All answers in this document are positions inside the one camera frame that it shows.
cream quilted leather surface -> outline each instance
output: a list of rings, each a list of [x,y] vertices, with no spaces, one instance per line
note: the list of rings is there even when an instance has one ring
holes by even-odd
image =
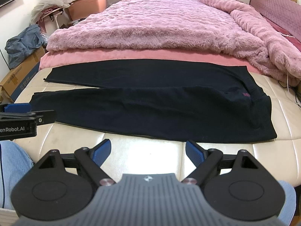
[[[16,102],[29,102],[35,92],[84,88],[44,82],[43,79],[50,72],[51,68],[41,70]],[[301,184],[301,109],[294,103],[293,92],[288,93],[276,80],[255,73],[251,75],[271,97],[276,140],[250,144],[201,145],[205,149],[217,148],[227,154],[236,154],[239,149],[247,149],[276,179],[297,186]],[[57,123],[39,126],[37,131],[36,137],[15,141],[34,161],[38,161],[50,149],[72,153],[80,147],[93,147],[109,138],[112,142],[112,153],[101,168],[115,181],[119,181],[123,173],[175,173],[182,180],[195,169],[185,154],[185,143],[181,142],[102,133]]]

person's leg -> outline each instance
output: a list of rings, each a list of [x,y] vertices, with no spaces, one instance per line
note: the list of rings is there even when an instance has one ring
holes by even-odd
[[[293,219],[296,210],[296,192],[288,182],[278,181],[285,192],[285,202],[278,218],[287,226]]]
[[[0,152],[0,208],[13,210],[11,191],[33,167],[33,162],[29,155],[12,141],[0,141]]]

fuzzy blanket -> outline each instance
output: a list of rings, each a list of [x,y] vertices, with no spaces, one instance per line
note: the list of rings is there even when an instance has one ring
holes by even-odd
[[[295,86],[301,52],[251,6],[234,0],[122,0],[55,31],[47,49],[185,48],[246,58],[266,75]]]

metal bolt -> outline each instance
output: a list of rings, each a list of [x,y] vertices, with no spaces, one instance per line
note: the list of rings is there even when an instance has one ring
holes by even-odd
[[[196,179],[194,179],[194,178],[192,178],[192,177],[187,177],[187,178],[185,178],[183,181],[182,181],[182,183],[184,183],[184,184],[189,184],[189,185],[195,185],[195,184],[197,184],[198,183],[198,181],[196,180]]]
[[[99,181],[101,186],[111,186],[115,184],[113,179],[110,178],[103,178],[102,180]]]

pink padded bed rail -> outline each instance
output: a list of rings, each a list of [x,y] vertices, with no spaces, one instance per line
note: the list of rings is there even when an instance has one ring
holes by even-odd
[[[250,0],[250,5],[301,41],[301,5],[291,0]]]

